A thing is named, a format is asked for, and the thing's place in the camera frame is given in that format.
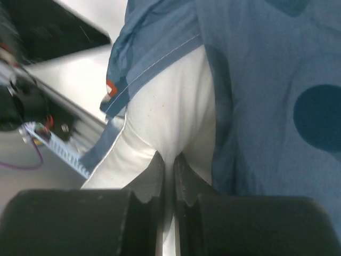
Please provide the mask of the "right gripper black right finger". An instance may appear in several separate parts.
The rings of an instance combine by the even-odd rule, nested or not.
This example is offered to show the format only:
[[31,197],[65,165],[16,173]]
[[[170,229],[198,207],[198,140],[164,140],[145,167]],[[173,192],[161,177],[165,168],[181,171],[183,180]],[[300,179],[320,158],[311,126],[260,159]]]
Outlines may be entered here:
[[222,196],[183,155],[174,175],[179,255],[340,255],[329,217],[309,198]]

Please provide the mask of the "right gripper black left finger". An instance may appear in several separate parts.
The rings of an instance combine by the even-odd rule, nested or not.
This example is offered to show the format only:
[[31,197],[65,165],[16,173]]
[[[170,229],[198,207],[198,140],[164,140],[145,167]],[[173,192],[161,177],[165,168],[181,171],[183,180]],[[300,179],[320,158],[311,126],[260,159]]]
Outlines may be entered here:
[[164,162],[122,189],[24,190],[1,215],[1,255],[161,255]]

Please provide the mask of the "white pillow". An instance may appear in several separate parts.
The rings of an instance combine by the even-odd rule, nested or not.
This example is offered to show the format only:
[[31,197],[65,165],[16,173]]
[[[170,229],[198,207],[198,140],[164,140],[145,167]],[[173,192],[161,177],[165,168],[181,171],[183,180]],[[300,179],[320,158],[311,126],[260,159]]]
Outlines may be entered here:
[[194,171],[211,183],[214,147],[213,77],[206,50],[200,46],[164,69],[133,96],[122,130],[84,188],[122,188],[145,170],[155,153],[160,153],[165,162],[166,193],[163,255],[175,255],[175,159],[183,153]]

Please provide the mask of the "blue patterned pillowcase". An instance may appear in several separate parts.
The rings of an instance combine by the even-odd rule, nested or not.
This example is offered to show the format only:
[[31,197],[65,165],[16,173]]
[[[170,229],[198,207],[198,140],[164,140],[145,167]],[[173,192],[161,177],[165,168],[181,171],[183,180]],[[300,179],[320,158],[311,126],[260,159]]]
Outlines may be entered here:
[[340,221],[340,1],[128,1],[83,157],[96,168],[133,96],[203,46],[213,77],[212,185],[225,195],[306,196]]

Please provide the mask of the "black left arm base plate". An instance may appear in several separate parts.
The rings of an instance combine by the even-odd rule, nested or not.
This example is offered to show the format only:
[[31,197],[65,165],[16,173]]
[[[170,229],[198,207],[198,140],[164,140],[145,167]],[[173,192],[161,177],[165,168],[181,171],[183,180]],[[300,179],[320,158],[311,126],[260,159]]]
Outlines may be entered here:
[[106,33],[55,1],[1,1],[1,48],[22,65],[110,43]]

